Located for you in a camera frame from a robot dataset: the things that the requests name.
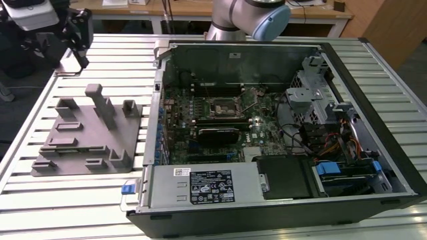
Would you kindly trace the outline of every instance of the warning label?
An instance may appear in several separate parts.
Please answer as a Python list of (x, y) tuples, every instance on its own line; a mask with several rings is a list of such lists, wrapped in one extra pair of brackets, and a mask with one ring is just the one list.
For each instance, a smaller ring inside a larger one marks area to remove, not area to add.
[(193, 205), (233, 202), (232, 171), (192, 171), (189, 173), (189, 192), (189, 201)]

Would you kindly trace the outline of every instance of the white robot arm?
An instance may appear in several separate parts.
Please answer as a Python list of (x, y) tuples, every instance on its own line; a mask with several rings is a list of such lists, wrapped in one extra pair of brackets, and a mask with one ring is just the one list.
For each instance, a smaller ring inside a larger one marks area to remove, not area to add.
[(207, 40), (272, 41), (286, 29), (291, 17), (284, 0), (215, 0)]

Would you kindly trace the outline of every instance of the blue tab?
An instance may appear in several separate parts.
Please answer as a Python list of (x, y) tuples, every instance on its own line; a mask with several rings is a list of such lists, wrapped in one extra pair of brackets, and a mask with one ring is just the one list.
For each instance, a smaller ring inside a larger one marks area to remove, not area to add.
[(320, 164), (319, 164), (318, 166), (315, 166), (315, 169), (318, 170), (318, 174), (319, 174), (319, 175), (326, 174), (326, 171), (323, 170), (323, 167), (322, 167)]
[(136, 188), (135, 184), (123, 185), (121, 186), (121, 195), (135, 194), (135, 188)]
[(375, 168), (376, 172), (379, 173), (379, 172), (383, 170), (379, 161), (374, 161), (374, 162), (372, 162), (372, 165), (374, 165), (374, 168)]
[(340, 167), (336, 162), (322, 162), (318, 166), (315, 166), (319, 175), (323, 174), (339, 174), (342, 173)]

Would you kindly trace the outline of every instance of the aluminum table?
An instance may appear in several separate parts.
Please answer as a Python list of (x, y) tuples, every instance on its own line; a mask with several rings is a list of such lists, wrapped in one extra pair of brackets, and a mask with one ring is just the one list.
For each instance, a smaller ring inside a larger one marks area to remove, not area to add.
[[(121, 212), (121, 185), (141, 176), (145, 133), (155, 79), (156, 40), (201, 40), (200, 35), (97, 34), (88, 50), (91, 64), (79, 77), (53, 76), (33, 106), (0, 163), (0, 240), (108, 239), (147, 240)], [(367, 98), (427, 179), (427, 108), (368, 43), (355, 38), (283, 37), (276, 41), (330, 42)], [(57, 113), (60, 97), (75, 97), (79, 105), (87, 84), (103, 85), (112, 104), (133, 99), (143, 104), (133, 170), (124, 174), (32, 177), (37, 158)], [(346, 93), (338, 86), (343, 98)], [(128, 195), (125, 204), (137, 205)], [(187, 239), (368, 240), (427, 239), (427, 202), (390, 210), (355, 224), (315, 226)]]

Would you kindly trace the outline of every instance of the desk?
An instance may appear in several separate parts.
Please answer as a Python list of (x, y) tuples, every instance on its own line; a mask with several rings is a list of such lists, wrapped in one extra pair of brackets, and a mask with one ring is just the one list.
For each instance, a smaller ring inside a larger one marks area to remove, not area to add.
[[(163, 34), (163, 4), (160, 0), (151, 0), (147, 5), (129, 4), (127, 8), (104, 9), (103, 0), (79, 0), (72, 8), (87, 8), (93, 12), (96, 20), (148, 20), (152, 22), (153, 34)], [(212, 18), (212, 3), (193, 0), (171, 1), (175, 21), (208, 21)], [(291, 24), (326, 24), (332, 25), (328, 37), (338, 38), (342, 35), (347, 21), (354, 17), (350, 11), (339, 12), (327, 10), (323, 6), (312, 6), (291, 11)]]

